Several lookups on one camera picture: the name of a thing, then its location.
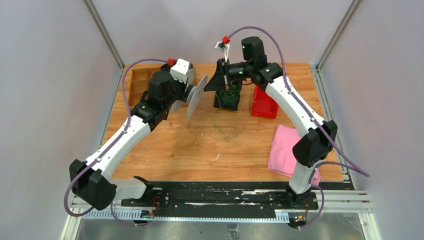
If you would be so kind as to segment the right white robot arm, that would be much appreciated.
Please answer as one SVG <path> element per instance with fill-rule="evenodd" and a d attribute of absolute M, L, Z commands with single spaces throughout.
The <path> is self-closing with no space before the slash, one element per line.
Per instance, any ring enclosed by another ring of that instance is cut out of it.
<path fill-rule="evenodd" d="M 292 148 L 296 164 L 286 187 L 285 201 L 294 209 L 301 207 L 311 193 L 313 171 L 333 150 L 338 130 L 333 121 L 324 120 L 299 95 L 276 62 L 268 62 L 263 41 L 257 36 L 241 41 L 243 61 L 230 63 L 230 39 L 225 36 L 215 47 L 224 57 L 217 60 L 216 70 L 204 87 L 206 92 L 228 90 L 233 82 L 250 79 L 272 98 L 293 122 L 300 140 Z"/>

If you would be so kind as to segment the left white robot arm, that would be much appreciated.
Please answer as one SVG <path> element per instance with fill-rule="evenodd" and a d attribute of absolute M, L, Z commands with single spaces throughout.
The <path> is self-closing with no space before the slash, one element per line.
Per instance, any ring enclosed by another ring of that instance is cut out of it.
<path fill-rule="evenodd" d="M 86 160 L 75 159 L 71 163 L 71 182 L 63 200 L 70 215 L 70 193 L 99 211 L 119 200 L 134 199 L 142 207 L 152 203 L 151 186 L 144 178 L 134 176 L 112 180 L 111 176 L 133 147 L 167 119 L 170 110 L 177 112 L 183 102 L 190 101 L 189 92 L 196 88 L 193 85 L 194 75 L 192 68 L 153 73 L 139 103 L 129 112 L 118 131 Z"/>

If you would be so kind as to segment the grey filament spool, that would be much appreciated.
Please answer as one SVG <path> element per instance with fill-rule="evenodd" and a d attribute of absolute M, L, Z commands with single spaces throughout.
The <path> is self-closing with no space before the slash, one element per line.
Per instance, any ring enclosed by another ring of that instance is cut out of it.
<path fill-rule="evenodd" d="M 208 76 L 205 75 L 200 82 L 198 83 L 198 85 L 193 85 L 193 80 L 195 77 L 195 72 L 193 68 L 190 68 L 187 71 L 187 88 L 184 92 L 184 100 L 177 100 L 175 101 L 172 106 L 172 112 L 173 113 L 177 113 L 179 111 L 179 109 L 182 107 L 183 103 L 187 103 L 188 107 L 187 107 L 187 111 L 186 111 L 186 118 L 190 119 L 192 117 L 192 115 L 194 114 L 194 112 L 196 111 L 201 98 L 204 94 L 204 88 L 208 82 Z"/>

